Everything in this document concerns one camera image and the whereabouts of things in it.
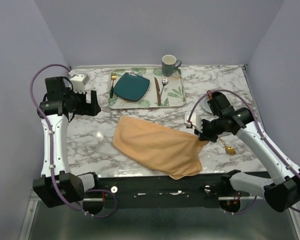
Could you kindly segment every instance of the lavender wall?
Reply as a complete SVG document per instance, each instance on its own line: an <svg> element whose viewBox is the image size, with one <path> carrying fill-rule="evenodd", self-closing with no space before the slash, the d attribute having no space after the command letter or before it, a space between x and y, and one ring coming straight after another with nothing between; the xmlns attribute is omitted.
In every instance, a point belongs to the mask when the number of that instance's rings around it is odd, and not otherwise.
<svg viewBox="0 0 300 240"><path fill-rule="evenodd" d="M300 166L300 0L283 3L247 73L266 131Z"/></svg>
<svg viewBox="0 0 300 240"><path fill-rule="evenodd" d="M35 0L69 64L244 64L283 0Z"/></svg>
<svg viewBox="0 0 300 240"><path fill-rule="evenodd" d="M33 0L0 0L0 240L18 239L32 180L39 177L43 135L29 95L31 77L50 63L65 64ZM43 97L44 77L36 96Z"/></svg>

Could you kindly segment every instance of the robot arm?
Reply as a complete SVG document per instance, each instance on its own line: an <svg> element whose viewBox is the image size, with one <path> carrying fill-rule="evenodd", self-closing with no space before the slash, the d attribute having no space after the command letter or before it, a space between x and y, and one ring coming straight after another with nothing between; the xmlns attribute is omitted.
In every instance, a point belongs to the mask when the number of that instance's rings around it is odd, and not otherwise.
<svg viewBox="0 0 300 240"><path fill-rule="evenodd" d="M65 86L64 79L70 83L70 87ZM46 120L40 116L44 131L44 163L41 178L33 181L33 189L48 207L63 204L53 190L51 169L54 171L59 188L69 202L82 200L84 192L96 184L95 173L88 172L80 176L71 174L66 146L69 114L96 116L101 111L96 91L91 91L91 103L86 101L85 85L88 80L86 74L76 74L71 79L66 77L45 79L47 100L44 99L40 103L40 108L47 116L52 132L49 131ZM53 145L53 166L50 164L51 145Z"/></svg>
<svg viewBox="0 0 300 240"><path fill-rule="evenodd" d="M278 212L283 212L288 207L300 201L300 180L290 170L294 169L300 174L300 167L292 162L266 135L259 124L263 137L258 132L256 123L247 108L234 110L226 97L220 92L215 92L213 99L208 103L214 115L219 118L207 121L193 114L190 122L185 117L185 124L188 128L195 127L195 133L200 140L216 142L217 136L223 132L231 132L238 136L258 157L267 169L269 178L255 177L246 173L234 170L224 178L223 182L227 187L239 192L247 192L264 198L268 204ZM267 139L276 151L285 158L289 167L286 167L275 152L265 142Z"/></svg>

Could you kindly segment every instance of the marble countertop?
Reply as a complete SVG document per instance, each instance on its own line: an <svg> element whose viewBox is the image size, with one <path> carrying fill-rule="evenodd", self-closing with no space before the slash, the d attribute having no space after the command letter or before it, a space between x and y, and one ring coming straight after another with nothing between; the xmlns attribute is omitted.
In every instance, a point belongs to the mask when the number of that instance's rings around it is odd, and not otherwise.
<svg viewBox="0 0 300 240"><path fill-rule="evenodd" d="M73 174L95 172L99 177L135 177L165 175L152 171L117 151L112 140L116 125L121 116L130 116L155 122L160 125L194 134L193 129L186 129L184 115L190 112L195 102L207 90L222 88L240 94L248 103L253 104L243 71L240 66L184 66L181 67L186 93L186 104L174 108L151 108L113 110L107 105L110 72L114 68L76 68L78 73L86 73L90 81L86 90L96 90L102 111L95 117L75 116L69 124L67 133L68 161ZM235 109L243 103L231 94L225 93ZM196 112L202 118L214 117L200 106ZM220 141L208 143L199 154L202 174L226 173L233 169L245 172L265 171L262 163L252 151L236 136L228 135L222 139L236 149L236 155L228 155Z"/></svg>

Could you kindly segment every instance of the orange towel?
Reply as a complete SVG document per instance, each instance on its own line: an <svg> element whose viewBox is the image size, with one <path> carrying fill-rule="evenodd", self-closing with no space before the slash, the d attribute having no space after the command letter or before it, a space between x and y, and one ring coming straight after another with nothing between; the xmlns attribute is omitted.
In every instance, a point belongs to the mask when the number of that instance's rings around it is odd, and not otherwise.
<svg viewBox="0 0 300 240"><path fill-rule="evenodd" d="M193 134L128 116L120 118L113 139L117 150L173 179L202 170L198 154L207 143Z"/></svg>

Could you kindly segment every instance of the fork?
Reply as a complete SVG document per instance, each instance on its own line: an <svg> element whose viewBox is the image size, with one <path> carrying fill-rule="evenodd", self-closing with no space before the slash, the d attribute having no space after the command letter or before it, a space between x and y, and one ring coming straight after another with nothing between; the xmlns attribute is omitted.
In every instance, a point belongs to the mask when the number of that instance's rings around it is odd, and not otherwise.
<svg viewBox="0 0 300 240"><path fill-rule="evenodd" d="M111 72L111 80L112 80L112 86L111 86L111 90L110 90L110 98L113 97L113 92L114 92L113 84L114 84L114 81L116 80L116 74L114 71Z"/></svg>

